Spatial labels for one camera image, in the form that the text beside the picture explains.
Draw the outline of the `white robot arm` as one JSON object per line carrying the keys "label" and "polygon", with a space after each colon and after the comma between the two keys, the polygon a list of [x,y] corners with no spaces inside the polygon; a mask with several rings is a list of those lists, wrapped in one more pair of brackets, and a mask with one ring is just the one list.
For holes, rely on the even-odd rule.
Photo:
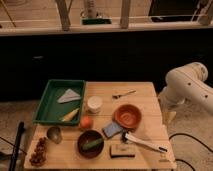
{"label": "white robot arm", "polygon": [[207,78],[208,70],[200,62],[174,68],[166,74],[166,86],[158,95],[164,125],[174,119],[174,108],[182,105],[186,99],[213,115],[213,88],[205,84]]}

